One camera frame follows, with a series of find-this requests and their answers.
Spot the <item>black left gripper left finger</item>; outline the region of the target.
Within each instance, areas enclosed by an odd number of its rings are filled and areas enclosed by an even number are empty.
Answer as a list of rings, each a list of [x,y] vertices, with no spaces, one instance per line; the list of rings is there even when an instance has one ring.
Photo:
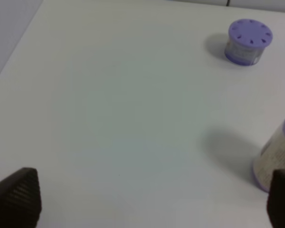
[[[0,228],[35,228],[41,211],[35,168],[21,168],[0,181]]]

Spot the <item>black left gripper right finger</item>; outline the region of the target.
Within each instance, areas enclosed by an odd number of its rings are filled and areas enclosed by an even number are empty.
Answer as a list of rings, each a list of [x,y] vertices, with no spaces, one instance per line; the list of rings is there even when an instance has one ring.
[[[272,227],[285,228],[285,169],[273,172],[266,210]]]

